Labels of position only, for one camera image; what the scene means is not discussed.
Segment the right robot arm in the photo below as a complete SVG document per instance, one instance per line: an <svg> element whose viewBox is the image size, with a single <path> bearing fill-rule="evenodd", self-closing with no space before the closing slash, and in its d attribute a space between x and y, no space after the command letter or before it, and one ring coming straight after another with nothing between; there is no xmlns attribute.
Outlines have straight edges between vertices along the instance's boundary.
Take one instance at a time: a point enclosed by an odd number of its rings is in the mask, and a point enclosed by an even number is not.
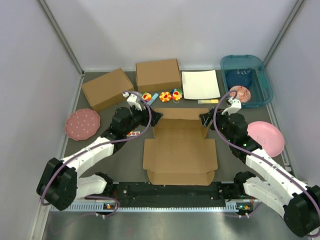
<svg viewBox="0 0 320 240"><path fill-rule="evenodd" d="M212 108L200 114L203 127L210 127L224 140L232 154L259 176L246 171L234 177L233 192L239 198L254 197L274 210L298 237L320 228L320 188L298 180L277 164L248 134L242 114Z"/></svg>

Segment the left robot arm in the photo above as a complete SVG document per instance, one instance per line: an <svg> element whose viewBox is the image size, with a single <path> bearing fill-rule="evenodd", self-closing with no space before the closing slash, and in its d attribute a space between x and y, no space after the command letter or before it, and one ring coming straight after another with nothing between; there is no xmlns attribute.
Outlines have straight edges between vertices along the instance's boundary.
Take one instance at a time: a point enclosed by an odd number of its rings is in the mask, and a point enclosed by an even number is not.
<svg viewBox="0 0 320 240"><path fill-rule="evenodd" d="M42 173L36 193L43 206L52 205L59 211L67 209L74 200L90 195L109 198L114 191L112 180L102 173L90 177L82 174L99 161L118 152L139 126L154 127L163 116L151 107L138 110L120 107L109 127L90 145L63 159L50 159Z"/></svg>

